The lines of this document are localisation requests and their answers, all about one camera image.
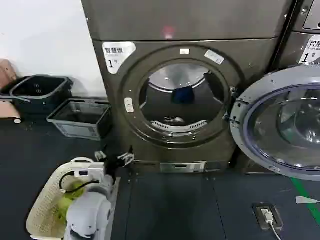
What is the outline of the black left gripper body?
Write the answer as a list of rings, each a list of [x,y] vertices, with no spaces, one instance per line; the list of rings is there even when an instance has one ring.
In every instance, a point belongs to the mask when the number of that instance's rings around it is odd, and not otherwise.
[[[117,156],[110,156],[104,161],[104,173],[107,176],[110,176],[113,180],[113,183],[116,182],[116,173],[118,168],[125,166],[125,161],[122,158]]]

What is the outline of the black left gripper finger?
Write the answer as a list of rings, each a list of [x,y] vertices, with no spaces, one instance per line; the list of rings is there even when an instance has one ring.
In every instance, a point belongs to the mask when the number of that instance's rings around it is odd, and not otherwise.
[[[107,160],[107,155],[103,151],[95,151],[94,156],[100,163],[104,163]]]
[[[129,165],[134,160],[134,150],[131,146],[128,152],[117,157],[119,165]]]

